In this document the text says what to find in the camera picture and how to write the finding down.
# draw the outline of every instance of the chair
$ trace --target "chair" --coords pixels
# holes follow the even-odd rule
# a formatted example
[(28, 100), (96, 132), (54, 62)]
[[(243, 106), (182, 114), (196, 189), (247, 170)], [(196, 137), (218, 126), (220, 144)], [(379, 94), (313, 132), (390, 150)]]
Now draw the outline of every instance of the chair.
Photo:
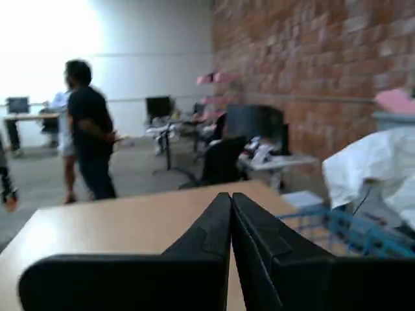
[[(216, 120), (215, 130), (210, 135), (201, 135), (199, 132), (196, 132), (196, 136), (195, 136), (195, 146), (198, 146), (198, 142), (199, 141), (204, 142), (205, 143), (205, 146), (208, 147), (209, 144), (212, 141), (221, 140), (222, 139), (222, 136), (223, 136), (223, 131), (224, 131), (224, 128), (225, 128), (225, 124), (226, 124), (226, 113), (224, 113), (223, 115), (221, 115)], [(197, 162), (197, 160), (199, 160), (200, 158), (204, 157), (204, 155), (205, 155), (204, 152), (202, 152), (200, 154), (197, 154), (197, 156), (195, 158), (195, 162)]]
[[(45, 108), (39, 111), (39, 114), (56, 113), (56, 110)], [(42, 134), (48, 135), (50, 138), (49, 146), (55, 148), (58, 146), (59, 121), (58, 119), (44, 119), (41, 122)]]
[(231, 183), (243, 179), (244, 175), (237, 168), (237, 163), (246, 142), (245, 137), (237, 137), (225, 139), (211, 146), (204, 158), (202, 177), (197, 179), (195, 176), (189, 176), (190, 182), (181, 185), (179, 189)]

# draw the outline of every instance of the man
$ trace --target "man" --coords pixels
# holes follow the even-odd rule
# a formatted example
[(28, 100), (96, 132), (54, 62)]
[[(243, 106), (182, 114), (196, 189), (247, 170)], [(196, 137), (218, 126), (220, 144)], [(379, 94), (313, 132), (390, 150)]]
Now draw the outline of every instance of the man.
[(116, 198), (109, 173), (115, 132), (105, 98), (89, 86), (92, 76), (86, 62), (67, 62), (65, 75), (72, 92), (68, 116), (82, 177), (95, 200)]
[(67, 119), (67, 101), (70, 92), (57, 93), (50, 104), (50, 108), (59, 111), (59, 153), (64, 159), (64, 181), (66, 198), (64, 204), (75, 203), (77, 197), (73, 191), (75, 184), (75, 148), (72, 142), (71, 130)]
[(3, 186), (1, 198), (8, 212), (14, 212), (18, 206), (18, 191), (14, 188), (9, 176), (7, 158), (3, 148), (3, 140), (0, 137), (0, 179)]

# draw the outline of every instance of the person in white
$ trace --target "person in white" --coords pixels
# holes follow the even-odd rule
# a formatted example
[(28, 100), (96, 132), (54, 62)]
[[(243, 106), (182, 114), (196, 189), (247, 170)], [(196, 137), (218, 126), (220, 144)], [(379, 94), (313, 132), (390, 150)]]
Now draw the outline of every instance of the person in white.
[(49, 106), (51, 109), (56, 110), (60, 114), (58, 150), (64, 159), (64, 181), (66, 186), (66, 198), (64, 200), (64, 204), (71, 204), (77, 200), (77, 197), (73, 191), (73, 186), (75, 184), (75, 162), (77, 158), (67, 119), (67, 101), (70, 95), (70, 92), (57, 93)]

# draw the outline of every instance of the blue basket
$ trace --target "blue basket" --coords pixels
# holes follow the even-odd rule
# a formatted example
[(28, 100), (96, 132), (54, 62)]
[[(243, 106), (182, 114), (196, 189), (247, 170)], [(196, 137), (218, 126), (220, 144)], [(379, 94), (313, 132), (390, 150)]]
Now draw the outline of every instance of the blue basket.
[(385, 231), (374, 222), (343, 211), (318, 209), (276, 217), (334, 255), (415, 257), (413, 239), (398, 232)]

